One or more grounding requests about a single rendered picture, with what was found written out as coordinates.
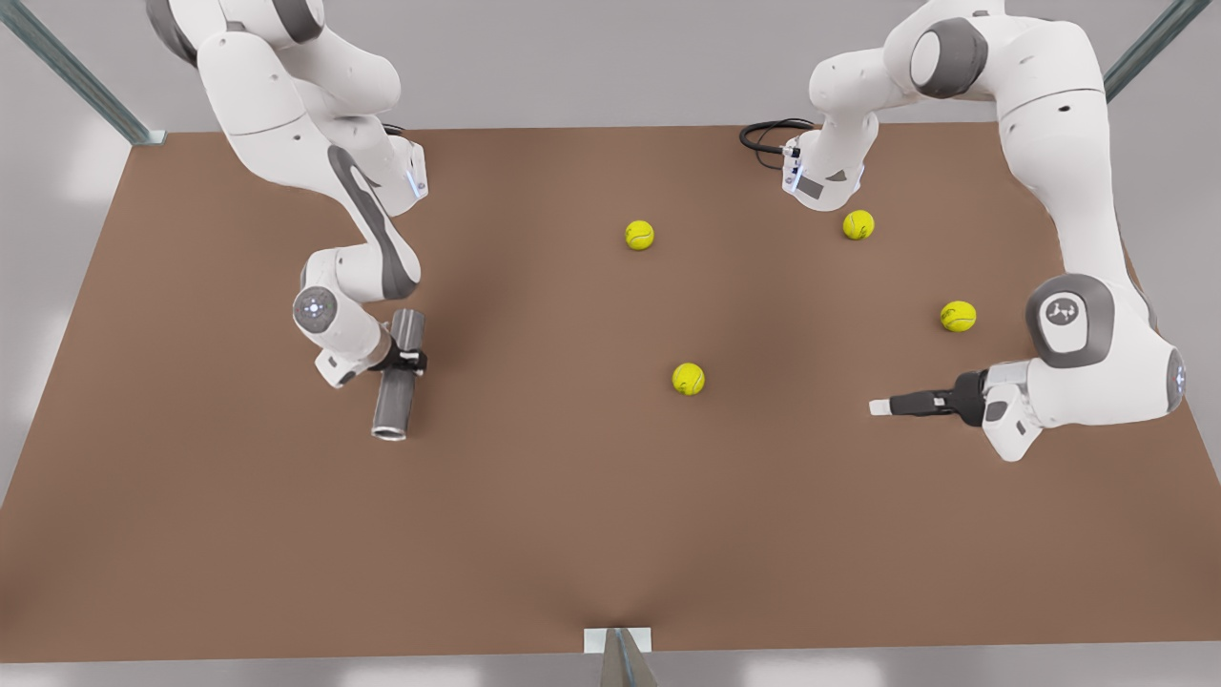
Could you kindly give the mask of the grey tennis ball tube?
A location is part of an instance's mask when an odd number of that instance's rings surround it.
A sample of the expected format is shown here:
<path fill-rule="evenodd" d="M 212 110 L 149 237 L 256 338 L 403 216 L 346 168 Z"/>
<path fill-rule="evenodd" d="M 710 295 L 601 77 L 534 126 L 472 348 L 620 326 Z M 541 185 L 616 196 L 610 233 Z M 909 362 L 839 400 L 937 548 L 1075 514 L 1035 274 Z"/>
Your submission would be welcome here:
<path fill-rule="evenodd" d="M 397 310 L 388 329 L 400 348 L 419 347 L 422 349 L 424 314 L 419 310 Z M 381 441 L 404 441 L 416 379 L 420 377 L 405 369 L 386 369 L 380 373 L 379 401 L 375 405 L 372 434 Z"/>

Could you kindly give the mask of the silver frame post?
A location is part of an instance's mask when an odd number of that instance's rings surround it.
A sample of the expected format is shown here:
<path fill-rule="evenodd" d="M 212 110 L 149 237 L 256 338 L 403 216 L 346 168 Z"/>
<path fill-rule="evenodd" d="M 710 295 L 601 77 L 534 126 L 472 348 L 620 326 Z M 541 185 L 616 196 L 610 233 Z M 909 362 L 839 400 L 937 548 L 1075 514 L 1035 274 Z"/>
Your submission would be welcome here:
<path fill-rule="evenodd" d="M 1126 48 L 1104 74 L 1107 103 L 1125 92 L 1126 87 L 1211 4 L 1212 0 L 1171 0 L 1168 7 L 1159 13 L 1129 48 Z"/>
<path fill-rule="evenodd" d="M 601 654 L 600 687 L 659 687 L 646 654 L 652 652 L 652 630 L 585 628 L 584 652 Z"/>
<path fill-rule="evenodd" d="M 0 22 L 9 26 L 31 52 L 35 52 L 53 73 L 57 74 L 73 92 L 92 105 L 92 109 L 110 124 L 114 131 L 131 145 L 162 145 L 165 131 L 150 131 L 136 113 L 114 95 L 109 88 L 92 73 L 92 70 L 77 57 L 53 31 L 38 18 L 22 0 L 0 0 Z"/>

